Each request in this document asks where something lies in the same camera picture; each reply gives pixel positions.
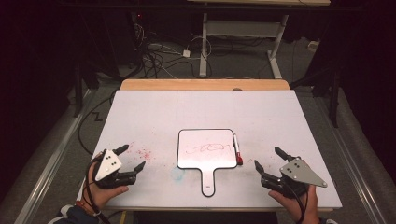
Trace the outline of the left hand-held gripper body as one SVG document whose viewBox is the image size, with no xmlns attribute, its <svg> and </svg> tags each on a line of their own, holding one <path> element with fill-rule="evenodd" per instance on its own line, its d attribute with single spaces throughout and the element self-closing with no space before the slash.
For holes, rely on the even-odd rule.
<svg viewBox="0 0 396 224">
<path fill-rule="evenodd" d="M 136 181 L 134 172 L 120 173 L 122 163 L 112 150 L 105 150 L 101 160 L 94 166 L 92 181 L 100 189 L 115 189 L 120 186 L 133 185 Z"/>
</svg>

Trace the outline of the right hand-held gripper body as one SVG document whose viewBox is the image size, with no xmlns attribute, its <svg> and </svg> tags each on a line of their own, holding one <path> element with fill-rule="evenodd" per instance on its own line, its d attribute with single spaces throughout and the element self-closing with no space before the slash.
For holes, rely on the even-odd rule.
<svg viewBox="0 0 396 224">
<path fill-rule="evenodd" d="M 308 192 L 309 186 L 327 188 L 328 184 L 303 160 L 295 158 L 279 169 L 281 177 L 270 175 L 261 168 L 261 184 L 284 197 L 297 199 Z"/>
</svg>

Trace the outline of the white marker with red cap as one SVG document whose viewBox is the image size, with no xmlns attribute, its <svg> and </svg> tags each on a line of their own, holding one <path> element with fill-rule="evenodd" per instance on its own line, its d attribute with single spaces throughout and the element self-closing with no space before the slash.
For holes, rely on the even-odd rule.
<svg viewBox="0 0 396 224">
<path fill-rule="evenodd" d="M 237 135 L 235 133 L 233 134 L 233 143 L 234 143 L 234 148 L 235 148 L 237 165 L 243 165 L 243 158 L 240 153 L 239 143 L 237 140 Z"/>
</svg>

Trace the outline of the small whiteboard with handle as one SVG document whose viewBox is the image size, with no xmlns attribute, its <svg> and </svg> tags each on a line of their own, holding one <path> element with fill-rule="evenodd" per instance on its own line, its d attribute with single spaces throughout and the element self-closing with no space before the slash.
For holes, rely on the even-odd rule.
<svg viewBox="0 0 396 224">
<path fill-rule="evenodd" d="M 201 191 L 212 197 L 216 192 L 215 172 L 237 166 L 231 129 L 184 129 L 178 133 L 177 167 L 201 172 Z"/>
</svg>

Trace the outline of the person's left hand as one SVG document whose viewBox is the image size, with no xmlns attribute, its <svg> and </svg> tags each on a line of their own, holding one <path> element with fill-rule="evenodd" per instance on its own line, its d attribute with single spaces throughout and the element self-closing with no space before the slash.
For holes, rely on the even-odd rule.
<svg viewBox="0 0 396 224">
<path fill-rule="evenodd" d="M 94 164 L 90 162 L 88 176 L 85 178 L 83 193 L 80 200 L 87 203 L 93 210 L 101 210 L 111 199 L 127 192 L 129 187 L 120 186 L 115 189 L 100 189 L 92 181 L 93 168 Z"/>
</svg>

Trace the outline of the person's right hand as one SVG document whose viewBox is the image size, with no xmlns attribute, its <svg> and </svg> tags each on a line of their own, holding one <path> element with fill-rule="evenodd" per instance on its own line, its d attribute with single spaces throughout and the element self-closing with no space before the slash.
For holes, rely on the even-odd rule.
<svg viewBox="0 0 396 224">
<path fill-rule="evenodd" d="M 275 190 L 270 190 L 268 195 L 280 203 L 289 212 L 290 217 L 294 222 L 300 220 L 302 217 L 302 211 L 296 199 L 286 198 Z M 318 196 L 316 194 L 315 186 L 310 186 L 308 192 L 300 198 L 300 201 L 305 209 L 304 217 L 318 217 Z"/>
</svg>

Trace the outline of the red wristband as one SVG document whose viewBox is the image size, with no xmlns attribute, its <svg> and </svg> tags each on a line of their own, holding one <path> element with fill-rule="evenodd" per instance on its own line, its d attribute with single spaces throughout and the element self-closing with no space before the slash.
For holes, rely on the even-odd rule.
<svg viewBox="0 0 396 224">
<path fill-rule="evenodd" d="M 92 211 L 92 209 L 87 204 L 85 204 L 84 202 L 76 201 L 76 206 L 78 206 L 81 209 L 83 209 L 86 212 L 86 214 L 88 214 L 90 216 L 94 215 L 94 212 Z"/>
</svg>

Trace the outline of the black metal stand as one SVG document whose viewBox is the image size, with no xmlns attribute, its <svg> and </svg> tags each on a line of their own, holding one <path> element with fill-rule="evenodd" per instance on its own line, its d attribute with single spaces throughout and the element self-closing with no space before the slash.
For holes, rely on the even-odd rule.
<svg viewBox="0 0 396 224">
<path fill-rule="evenodd" d="M 338 128 L 337 107 L 340 88 L 341 65 L 338 61 L 331 61 L 316 72 L 307 72 L 303 78 L 290 83 L 292 90 L 300 86 L 311 85 L 314 97 L 329 95 L 329 119 L 334 128 Z"/>
<path fill-rule="evenodd" d="M 86 85 L 89 90 L 97 90 L 99 82 L 96 73 L 89 63 L 77 62 L 74 68 L 75 76 L 75 103 L 76 108 L 74 117 L 76 118 L 83 107 L 83 85 Z"/>
</svg>

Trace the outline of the wooden table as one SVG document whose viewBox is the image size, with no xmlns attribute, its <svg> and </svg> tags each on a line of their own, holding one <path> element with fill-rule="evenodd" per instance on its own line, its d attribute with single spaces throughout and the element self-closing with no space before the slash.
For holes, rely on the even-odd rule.
<svg viewBox="0 0 396 224">
<path fill-rule="evenodd" d="M 283 79 L 126 79 L 121 91 L 287 91 Z"/>
</svg>

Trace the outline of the white-framed desk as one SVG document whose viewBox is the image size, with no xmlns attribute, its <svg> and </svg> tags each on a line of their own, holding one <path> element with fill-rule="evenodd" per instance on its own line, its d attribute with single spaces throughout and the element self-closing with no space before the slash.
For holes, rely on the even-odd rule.
<svg viewBox="0 0 396 224">
<path fill-rule="evenodd" d="M 189 0 L 199 3 L 200 7 L 217 7 L 224 4 L 226 7 L 294 7 L 310 9 L 311 7 L 327 7 L 330 0 Z M 266 52 L 267 61 L 275 79 L 281 79 L 281 73 L 276 61 L 276 54 L 287 26 L 289 13 L 283 13 L 279 21 L 242 21 L 241 19 L 209 19 L 208 13 L 203 14 L 201 55 L 199 77 L 208 77 L 208 56 L 212 50 L 208 40 L 210 36 L 233 37 L 270 37 L 275 40 L 274 47 Z"/>
</svg>

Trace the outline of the aluminium rail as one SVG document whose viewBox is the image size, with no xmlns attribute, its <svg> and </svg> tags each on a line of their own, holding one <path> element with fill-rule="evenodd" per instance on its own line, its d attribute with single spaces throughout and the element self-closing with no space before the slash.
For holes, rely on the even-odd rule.
<svg viewBox="0 0 396 224">
<path fill-rule="evenodd" d="M 315 100 L 332 148 L 319 149 L 331 169 L 343 208 L 336 212 L 342 224 L 396 224 L 396 186 L 376 156 L 346 98 L 337 108 L 337 123 L 329 118 L 328 102 Z"/>
<path fill-rule="evenodd" d="M 22 207 L 20 213 L 18 214 L 14 224 L 31 224 L 36 211 L 38 210 L 40 204 L 42 203 L 44 197 L 50 185 L 53 181 L 53 178 L 56 176 L 56 173 L 64 159 L 64 155 L 66 153 L 67 147 L 69 145 L 70 139 L 73 134 L 77 131 L 79 124 L 82 121 L 84 113 L 87 111 L 88 106 L 91 104 L 92 99 L 94 98 L 96 91 L 86 90 L 82 103 L 83 107 L 78 112 L 77 116 L 73 118 L 69 128 L 61 139 L 59 145 L 54 149 L 52 155 L 49 157 L 49 160 L 38 178 L 34 188 L 32 189 L 29 197 L 27 198 L 24 206 Z"/>
</svg>

